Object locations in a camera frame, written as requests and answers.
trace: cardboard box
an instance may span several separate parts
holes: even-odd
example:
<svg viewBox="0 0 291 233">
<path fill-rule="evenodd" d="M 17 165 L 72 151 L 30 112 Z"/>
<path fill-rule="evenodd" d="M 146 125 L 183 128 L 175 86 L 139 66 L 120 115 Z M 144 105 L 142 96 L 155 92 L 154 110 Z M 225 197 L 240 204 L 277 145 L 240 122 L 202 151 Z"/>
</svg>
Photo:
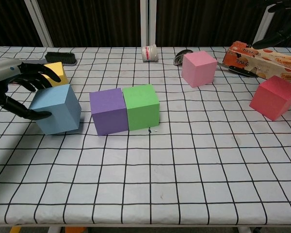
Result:
<svg viewBox="0 0 291 233">
<path fill-rule="evenodd" d="M 276 75 L 291 82 L 291 56 L 269 49 L 255 50 L 235 41 L 226 51 L 223 63 L 244 68 L 264 79 Z"/>
</svg>

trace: robotic hand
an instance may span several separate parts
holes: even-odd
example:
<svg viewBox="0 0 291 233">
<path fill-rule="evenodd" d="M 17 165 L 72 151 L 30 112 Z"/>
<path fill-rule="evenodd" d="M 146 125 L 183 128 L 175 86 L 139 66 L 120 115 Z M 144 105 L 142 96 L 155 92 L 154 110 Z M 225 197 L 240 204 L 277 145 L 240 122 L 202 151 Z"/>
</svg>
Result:
<svg viewBox="0 0 291 233">
<path fill-rule="evenodd" d="M 36 112 L 27 109 L 23 104 L 5 94 L 10 83 L 22 85 L 32 92 L 36 91 L 36 89 L 51 87 L 49 81 L 42 74 L 49 76 L 55 82 L 61 81 L 54 71 L 42 64 L 27 64 L 15 58 L 0 60 L 0 106 L 19 117 L 30 120 L 49 117 L 51 115 L 50 112 Z"/>
<path fill-rule="evenodd" d="M 254 0 L 253 7 L 265 7 L 273 5 L 268 9 L 268 12 L 278 12 L 282 10 L 289 10 L 291 11 L 291 0 Z M 286 39 L 291 37 L 291 22 L 283 29 L 276 32 L 273 36 L 269 38 L 262 39 L 257 41 L 252 45 L 255 49 L 264 49 L 267 47 L 273 47 Z"/>
</svg>

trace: light blue cube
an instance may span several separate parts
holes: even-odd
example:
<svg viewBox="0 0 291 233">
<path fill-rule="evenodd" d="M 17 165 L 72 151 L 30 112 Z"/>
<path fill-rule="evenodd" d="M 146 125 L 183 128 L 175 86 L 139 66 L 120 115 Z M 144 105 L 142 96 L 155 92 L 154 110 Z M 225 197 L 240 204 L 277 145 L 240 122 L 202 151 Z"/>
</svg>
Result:
<svg viewBox="0 0 291 233">
<path fill-rule="evenodd" d="M 81 106 L 70 84 L 37 91 L 29 108 L 37 112 L 52 113 L 51 116 L 36 121 L 46 135 L 79 128 Z"/>
</svg>

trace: dark background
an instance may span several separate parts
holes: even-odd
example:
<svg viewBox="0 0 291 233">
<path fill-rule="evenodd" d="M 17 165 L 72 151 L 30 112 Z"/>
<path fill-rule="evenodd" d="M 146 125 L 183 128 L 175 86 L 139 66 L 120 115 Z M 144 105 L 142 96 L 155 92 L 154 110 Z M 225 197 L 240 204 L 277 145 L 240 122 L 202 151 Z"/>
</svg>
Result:
<svg viewBox="0 0 291 233">
<path fill-rule="evenodd" d="M 139 47 L 139 0 L 38 0 L 55 47 Z M 157 0 L 157 46 L 251 44 L 265 8 L 251 0 Z M 266 36 L 291 12 L 275 13 Z M 0 46 L 42 46 L 23 0 L 0 0 Z M 291 47 L 291 38 L 278 45 Z"/>
</svg>

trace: pink cube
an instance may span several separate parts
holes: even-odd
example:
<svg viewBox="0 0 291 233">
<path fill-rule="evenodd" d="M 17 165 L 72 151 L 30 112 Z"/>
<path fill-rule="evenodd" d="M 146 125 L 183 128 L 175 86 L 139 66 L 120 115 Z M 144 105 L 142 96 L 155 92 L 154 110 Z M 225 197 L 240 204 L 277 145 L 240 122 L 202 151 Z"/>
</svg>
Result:
<svg viewBox="0 0 291 233">
<path fill-rule="evenodd" d="M 291 106 L 291 83 L 273 76 L 261 83 L 250 107 L 271 120 L 276 120 Z"/>
<path fill-rule="evenodd" d="M 183 56 L 182 77 L 191 87 L 211 83 L 217 63 L 205 51 L 187 53 Z"/>
</svg>

